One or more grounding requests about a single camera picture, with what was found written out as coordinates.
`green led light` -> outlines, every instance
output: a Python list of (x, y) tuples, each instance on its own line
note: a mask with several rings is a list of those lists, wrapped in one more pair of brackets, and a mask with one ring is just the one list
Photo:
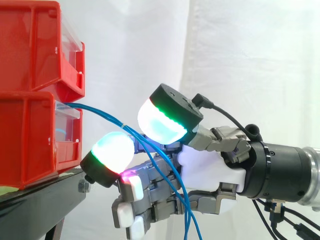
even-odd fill
[(145, 135), (164, 145), (178, 141), (187, 133), (182, 125), (168, 118), (150, 99), (140, 108), (138, 123)]
[(113, 131), (93, 145), (91, 152), (109, 170), (120, 174), (133, 159), (135, 145), (128, 135)]

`black table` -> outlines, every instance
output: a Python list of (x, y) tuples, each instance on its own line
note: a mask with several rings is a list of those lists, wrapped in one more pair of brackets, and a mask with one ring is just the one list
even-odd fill
[(0, 240), (59, 240), (65, 216), (86, 198), (74, 168), (40, 185), (0, 196)]

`red plastic drawer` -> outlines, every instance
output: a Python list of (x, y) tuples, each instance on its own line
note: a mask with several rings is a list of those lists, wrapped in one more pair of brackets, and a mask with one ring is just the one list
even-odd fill
[(85, 45), (56, 1), (0, 1), (0, 91), (85, 95)]
[(80, 164), (82, 112), (49, 92), (0, 92), (0, 186), (24, 189)]

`white backdrop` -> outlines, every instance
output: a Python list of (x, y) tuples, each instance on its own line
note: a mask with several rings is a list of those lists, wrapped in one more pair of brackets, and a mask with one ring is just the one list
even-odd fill
[[(209, 97), (243, 125), (257, 124), (267, 143), (297, 147), (320, 147), (316, 2), (191, 0), (189, 8), (187, 0), (60, 0), (64, 15), (86, 44), (82, 103), (138, 129), (141, 104), (166, 83), (190, 98), (196, 93)], [(203, 113), (206, 127), (230, 124), (216, 112)], [(83, 155), (115, 129), (85, 112)], [(133, 164), (146, 159), (139, 156)], [(117, 197), (115, 187), (95, 184), (66, 217), (61, 239), (126, 239), (125, 231), (113, 226), (111, 205)], [(319, 214), (311, 209), (288, 206), (319, 223)], [(224, 215), (195, 215), (205, 240), (271, 239), (246, 198), (239, 198)], [(299, 239), (286, 223), (279, 230)], [(183, 239), (183, 233), (183, 217), (172, 216), (154, 224), (145, 239)], [(189, 239), (197, 239), (193, 225)]]

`bolt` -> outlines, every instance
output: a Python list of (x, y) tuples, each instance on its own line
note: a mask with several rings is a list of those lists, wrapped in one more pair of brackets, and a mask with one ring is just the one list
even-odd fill
[(81, 179), (79, 181), (79, 184), (78, 184), (79, 193), (83, 193), (83, 194), (89, 193), (90, 189), (91, 189), (91, 184), (87, 180)]

